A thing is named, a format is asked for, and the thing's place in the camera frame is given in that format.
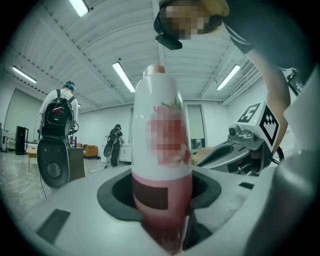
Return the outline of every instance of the person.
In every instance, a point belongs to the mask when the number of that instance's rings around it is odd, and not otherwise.
[[[305,83],[316,63],[303,31],[267,0],[160,0],[159,5],[153,25],[158,34],[181,40],[212,33],[224,24],[235,46],[259,69],[267,104],[280,123],[274,154],[286,133],[284,111],[291,103],[281,68],[296,68]]]
[[[77,123],[78,122],[78,101],[77,99],[73,96],[73,93],[76,90],[76,86],[72,81],[68,81],[63,85],[63,89],[60,89],[60,98],[64,98],[68,101],[70,101],[70,106],[73,111],[73,122]],[[50,102],[58,98],[58,93],[57,90],[51,91],[44,99],[40,109],[39,109],[39,114],[43,116],[46,112],[46,109],[49,105]]]
[[[109,138],[112,138],[112,153],[111,153],[111,166],[117,167],[118,166],[118,157],[120,152],[120,143],[123,144],[124,140],[122,138],[123,134],[121,132],[121,125],[116,124],[115,127],[110,131]]]

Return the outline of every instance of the floor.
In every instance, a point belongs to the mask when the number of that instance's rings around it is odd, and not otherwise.
[[[106,163],[100,159],[84,159],[85,176],[101,172]],[[16,155],[14,152],[0,152],[0,194],[11,216],[21,220],[23,216],[38,202],[45,200],[54,193],[54,189],[41,182],[37,160],[30,159],[30,172],[28,172],[28,157]],[[120,162],[118,167],[111,167],[108,163],[103,172],[123,166]]]

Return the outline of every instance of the cardboard box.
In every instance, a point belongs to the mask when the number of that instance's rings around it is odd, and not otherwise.
[[[87,145],[84,149],[83,156],[87,158],[98,156],[98,147],[95,145]]]
[[[214,150],[213,146],[203,147],[196,154],[191,155],[191,164],[196,166],[197,163],[206,158]]]

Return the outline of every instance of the bottle holder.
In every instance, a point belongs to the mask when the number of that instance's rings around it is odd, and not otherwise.
[[[201,173],[192,171],[192,199],[182,249],[188,250],[212,235],[204,225],[197,223],[194,210],[209,207],[220,195],[220,184]],[[142,213],[136,208],[131,169],[104,182],[97,191],[100,206],[120,221],[143,222]]]

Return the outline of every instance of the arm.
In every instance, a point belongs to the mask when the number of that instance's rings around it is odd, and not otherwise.
[[[72,107],[72,111],[73,111],[73,122],[77,123],[78,122],[78,111],[79,111],[79,107],[78,107],[78,101],[75,99],[73,102],[73,107]]]
[[[124,143],[124,140],[122,139],[122,136],[119,137],[119,140],[121,141],[121,143]]]
[[[284,111],[291,102],[289,86],[281,69],[268,62],[255,49],[249,51],[246,56],[261,72],[266,84],[266,102],[280,123],[279,135],[273,150],[275,153],[288,127]]]

